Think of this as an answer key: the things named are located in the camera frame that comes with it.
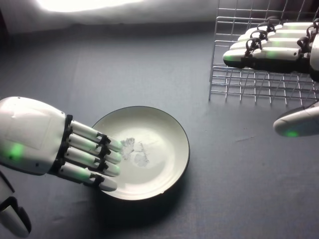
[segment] bright light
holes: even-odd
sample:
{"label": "bright light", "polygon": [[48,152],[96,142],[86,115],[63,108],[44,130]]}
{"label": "bright light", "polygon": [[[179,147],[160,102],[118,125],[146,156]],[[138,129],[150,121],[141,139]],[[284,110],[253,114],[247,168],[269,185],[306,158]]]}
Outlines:
{"label": "bright light", "polygon": [[48,11],[73,12],[120,6],[143,0],[37,0]]}

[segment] plate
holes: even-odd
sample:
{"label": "plate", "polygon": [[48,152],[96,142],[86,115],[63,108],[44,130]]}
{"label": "plate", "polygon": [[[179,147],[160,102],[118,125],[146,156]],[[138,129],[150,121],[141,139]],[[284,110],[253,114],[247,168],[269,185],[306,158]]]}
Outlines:
{"label": "plate", "polygon": [[106,194],[142,200],[164,193],[184,173],[189,162],[187,135],[169,114],[156,108],[127,107],[101,118],[94,129],[119,140],[123,157],[118,188]]}

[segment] metal dish rack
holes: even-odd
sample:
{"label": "metal dish rack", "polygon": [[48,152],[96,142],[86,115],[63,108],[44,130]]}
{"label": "metal dish rack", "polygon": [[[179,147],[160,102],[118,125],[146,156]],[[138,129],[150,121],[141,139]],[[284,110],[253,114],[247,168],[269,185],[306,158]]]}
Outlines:
{"label": "metal dish rack", "polygon": [[319,97],[319,84],[311,80],[306,74],[278,74],[256,71],[250,68],[237,69],[226,66],[222,55],[230,46],[237,42],[240,35],[249,28],[256,27],[270,16],[277,16],[280,20],[313,21],[319,17],[319,7],[316,11],[307,12],[304,9],[309,0],[299,0],[292,3],[286,0],[280,5],[278,0],[219,0],[215,25],[215,39],[210,72],[209,100],[212,93],[224,94],[225,99],[235,96],[240,101],[250,97],[257,103],[258,99],[269,99],[270,104],[276,102],[297,102],[304,105],[313,103]]}

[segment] dark gray table surface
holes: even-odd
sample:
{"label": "dark gray table surface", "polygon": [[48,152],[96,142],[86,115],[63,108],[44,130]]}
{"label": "dark gray table surface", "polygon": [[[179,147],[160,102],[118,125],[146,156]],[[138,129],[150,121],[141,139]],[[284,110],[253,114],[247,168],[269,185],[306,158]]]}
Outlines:
{"label": "dark gray table surface", "polygon": [[[282,101],[208,101],[212,28],[77,26],[18,37],[0,54],[1,98],[34,98],[87,125],[122,107],[156,107],[191,147],[184,177],[141,202],[0,167],[32,221],[30,239],[319,237],[319,138],[276,135]],[[0,228],[0,238],[14,236]]]}

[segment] wire rack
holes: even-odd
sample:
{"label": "wire rack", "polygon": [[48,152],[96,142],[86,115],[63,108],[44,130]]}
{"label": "wire rack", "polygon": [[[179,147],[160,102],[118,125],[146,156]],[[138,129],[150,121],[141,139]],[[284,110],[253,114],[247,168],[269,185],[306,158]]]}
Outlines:
{"label": "wire rack", "polygon": [[240,35],[249,28],[256,27],[270,16],[277,16],[273,22],[313,21],[319,17],[319,7],[310,9],[312,0],[233,0],[218,1],[215,25],[215,39],[210,72],[209,100],[212,93],[232,95],[240,101],[250,97],[269,99],[270,104],[297,102],[304,105],[319,97],[319,84],[306,74],[278,74],[256,71],[250,68],[237,69],[226,66],[222,55],[237,42]]}

